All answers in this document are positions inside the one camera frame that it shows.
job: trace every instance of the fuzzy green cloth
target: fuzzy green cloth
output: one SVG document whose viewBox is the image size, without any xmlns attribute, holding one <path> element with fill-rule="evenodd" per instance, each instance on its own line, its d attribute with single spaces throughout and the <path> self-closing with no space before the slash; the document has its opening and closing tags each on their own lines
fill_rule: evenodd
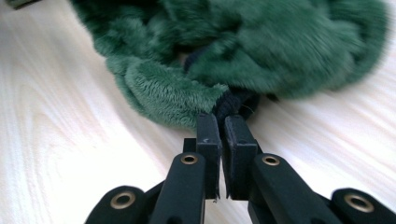
<svg viewBox="0 0 396 224">
<path fill-rule="evenodd" d="M 195 127 L 229 89 L 282 99 L 356 82 L 387 32 L 379 0 L 71 2 L 131 106 L 176 127 Z"/>
</svg>

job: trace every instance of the green fabric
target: green fabric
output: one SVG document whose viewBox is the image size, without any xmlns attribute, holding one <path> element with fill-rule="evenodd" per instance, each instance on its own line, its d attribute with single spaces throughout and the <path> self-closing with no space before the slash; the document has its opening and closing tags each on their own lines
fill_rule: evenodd
<svg viewBox="0 0 396 224">
<path fill-rule="evenodd" d="M 132 107 L 176 127 L 230 87 L 292 99 L 356 82 L 387 32 L 379 0 L 71 2 Z M 177 52 L 203 46 L 185 74 Z"/>
</svg>

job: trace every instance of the light wooden floor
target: light wooden floor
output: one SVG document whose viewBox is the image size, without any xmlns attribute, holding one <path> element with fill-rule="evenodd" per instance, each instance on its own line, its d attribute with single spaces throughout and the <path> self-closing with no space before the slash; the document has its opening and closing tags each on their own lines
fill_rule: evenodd
<svg viewBox="0 0 396 224">
<path fill-rule="evenodd" d="M 387 0 L 395 15 L 396 2 Z M 316 192 L 352 187 L 396 211 L 396 37 L 362 83 L 263 102 L 248 124 Z M 161 182 L 183 138 L 124 101 L 65 0 L 0 1 L 0 223 L 82 223 L 109 190 Z M 249 223 L 247 204 L 207 202 L 205 223 Z"/>
</svg>

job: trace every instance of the green towel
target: green towel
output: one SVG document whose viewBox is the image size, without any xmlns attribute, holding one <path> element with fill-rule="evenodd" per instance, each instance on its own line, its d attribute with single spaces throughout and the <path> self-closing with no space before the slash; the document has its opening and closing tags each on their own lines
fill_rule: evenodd
<svg viewBox="0 0 396 224">
<path fill-rule="evenodd" d="M 235 89 L 295 99 L 360 80 L 388 23 L 380 0 L 71 2 L 131 106 L 189 128 Z"/>
</svg>

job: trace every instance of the black strap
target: black strap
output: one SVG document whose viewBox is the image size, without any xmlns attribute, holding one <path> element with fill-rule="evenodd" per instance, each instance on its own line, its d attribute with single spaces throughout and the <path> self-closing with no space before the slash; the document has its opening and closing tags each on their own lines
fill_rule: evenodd
<svg viewBox="0 0 396 224">
<path fill-rule="evenodd" d="M 213 108 L 213 114 L 218 119 L 220 126 L 224 123 L 225 118 L 230 115 L 239 114 L 244 119 L 248 119 L 260 102 L 260 95 L 253 91 L 231 89 L 224 92 L 218 99 Z"/>
</svg>

